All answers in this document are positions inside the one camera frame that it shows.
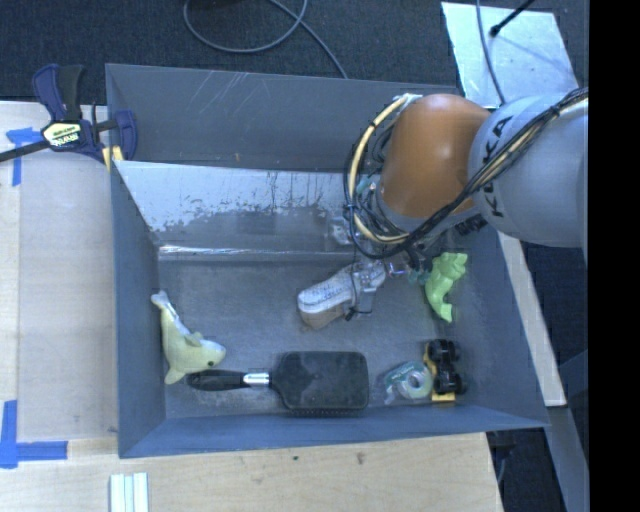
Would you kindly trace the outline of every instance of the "black cable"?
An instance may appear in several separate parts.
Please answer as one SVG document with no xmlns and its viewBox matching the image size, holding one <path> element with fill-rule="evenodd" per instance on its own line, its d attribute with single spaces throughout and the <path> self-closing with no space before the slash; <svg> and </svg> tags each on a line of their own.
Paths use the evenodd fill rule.
<svg viewBox="0 0 640 512">
<path fill-rule="evenodd" d="M 500 104 L 503 104 L 505 103 L 504 94 L 502 93 L 502 89 L 500 88 L 500 84 L 498 83 L 498 79 L 496 78 L 496 72 L 493 69 L 493 64 L 491 63 L 491 58 L 489 57 L 489 47 L 487 46 L 487 40 L 484 37 L 482 14 L 480 14 L 480 0 L 476 0 L 476 17 L 478 18 L 478 31 L 480 32 L 480 41 L 482 42 L 484 60 L 487 62 L 487 68 L 489 69 L 491 80 L 493 80 L 493 85 L 495 86 L 498 97 L 500 98 Z"/>
<path fill-rule="evenodd" d="M 219 45 L 217 43 L 214 43 L 213 41 L 210 41 L 210 40 L 206 39 L 205 37 L 203 37 L 201 34 L 199 34 L 196 31 L 195 28 L 193 28 L 193 25 L 189 21 L 189 6 L 191 4 L 191 0 L 185 0 L 184 6 L 182 8 L 182 17 L 184 19 L 184 23 L 187 26 L 187 29 L 189 30 L 189 32 L 191 32 L 191 34 L 193 34 L 193 36 L 196 37 L 201 43 L 203 43 L 203 44 L 205 44 L 205 45 L 207 45 L 207 46 L 209 46 L 211 48 L 214 48 L 216 50 L 220 50 L 220 51 L 227 52 L 227 53 L 238 53 L 238 54 L 253 54 L 253 53 L 259 53 L 259 52 L 263 52 L 263 51 L 275 48 L 280 43 L 282 43 L 285 39 L 287 39 L 291 34 L 293 34 L 293 32 L 298 28 L 298 26 L 302 26 L 302 28 L 304 28 L 311 35 L 311 37 L 313 37 L 316 40 L 316 42 L 322 47 L 322 49 L 325 51 L 325 53 L 333 61 L 334 65 L 336 66 L 336 68 L 338 68 L 338 71 L 340 72 L 342 77 L 343 78 L 349 78 L 347 76 L 347 73 L 345 72 L 345 70 L 340 65 L 340 62 L 338 62 L 338 59 L 331 52 L 329 47 L 324 43 L 324 41 L 322 41 L 322 39 L 320 39 L 320 37 L 311 29 L 311 27 L 309 25 L 307 25 L 303 21 L 303 17 L 305 15 L 306 10 L 307 10 L 307 6 L 308 6 L 308 3 L 309 3 L 309 0 L 304 0 L 304 3 L 302 5 L 302 9 L 300 10 L 300 14 L 294 13 L 293 11 L 291 11 L 290 9 L 288 9 L 287 7 L 282 5 L 277 0 L 268 0 L 268 1 L 270 3 L 272 3 L 273 5 L 275 5 L 278 9 L 284 11 L 286 14 L 291 16 L 295 21 L 294 21 L 293 25 L 291 25 L 289 30 L 287 30 L 284 33 L 284 35 L 280 36 L 279 38 L 277 38 L 275 41 L 272 41 L 271 43 L 268 43 L 266 45 L 259 46 L 259 47 L 256 47 L 256 48 L 229 48 L 229 47 L 222 46 L 222 45 Z"/>
</svg>

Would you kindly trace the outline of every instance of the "yellow plush toy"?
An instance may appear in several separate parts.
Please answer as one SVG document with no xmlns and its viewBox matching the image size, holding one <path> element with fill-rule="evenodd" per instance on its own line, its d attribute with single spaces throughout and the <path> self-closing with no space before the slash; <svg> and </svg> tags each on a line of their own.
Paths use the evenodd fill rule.
<svg viewBox="0 0 640 512">
<path fill-rule="evenodd" d="M 227 351 L 222 345 L 185 327 L 164 290 L 152 295 L 151 302 L 160 309 L 162 349 L 169 363 L 165 384 L 174 384 L 187 373 L 206 370 L 224 359 Z"/>
</svg>

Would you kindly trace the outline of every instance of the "green toy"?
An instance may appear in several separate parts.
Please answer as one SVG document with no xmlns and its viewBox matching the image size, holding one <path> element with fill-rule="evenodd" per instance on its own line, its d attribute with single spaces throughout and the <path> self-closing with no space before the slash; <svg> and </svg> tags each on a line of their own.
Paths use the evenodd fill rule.
<svg viewBox="0 0 640 512">
<path fill-rule="evenodd" d="M 453 306 L 444 301 L 453 283 L 466 272 L 465 264 L 469 256 L 464 253 L 443 252 L 433 258 L 433 269 L 424 285 L 427 300 L 440 318 L 451 323 Z"/>
<path fill-rule="evenodd" d="M 224 359 L 227 351 L 222 345 L 184 326 L 164 290 L 152 295 L 151 302 L 160 309 L 162 349 L 169 363 L 165 384 L 174 384 L 187 373 L 207 370 Z"/>
</svg>

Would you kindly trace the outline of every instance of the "clamp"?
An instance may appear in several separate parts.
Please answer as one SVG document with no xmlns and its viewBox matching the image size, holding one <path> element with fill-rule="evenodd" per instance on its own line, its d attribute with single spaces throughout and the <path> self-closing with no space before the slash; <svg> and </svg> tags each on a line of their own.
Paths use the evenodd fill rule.
<svg viewBox="0 0 640 512">
<path fill-rule="evenodd" d="M 125 160 L 133 157 L 138 142 L 133 112 L 119 110 L 113 119 L 98 123 L 94 108 L 93 123 L 82 118 L 77 95 L 83 71 L 84 67 L 80 65 L 61 67 L 49 64 L 35 73 L 33 90 L 38 101 L 49 112 L 51 122 L 40 130 L 41 141 L 0 153 L 0 162 L 51 149 L 55 152 L 79 153 L 109 166 L 111 150 L 100 141 L 100 133 L 116 128 L 120 136 L 116 151 Z"/>
</svg>

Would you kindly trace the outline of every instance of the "yellow label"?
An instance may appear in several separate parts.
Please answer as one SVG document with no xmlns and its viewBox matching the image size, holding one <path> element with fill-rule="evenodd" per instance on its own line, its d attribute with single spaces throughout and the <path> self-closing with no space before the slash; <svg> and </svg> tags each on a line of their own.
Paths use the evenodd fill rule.
<svg viewBox="0 0 640 512">
<path fill-rule="evenodd" d="M 79 124 L 54 123 L 42 132 L 42 136 L 52 146 L 63 146 L 77 141 L 80 138 L 81 129 Z"/>
</svg>

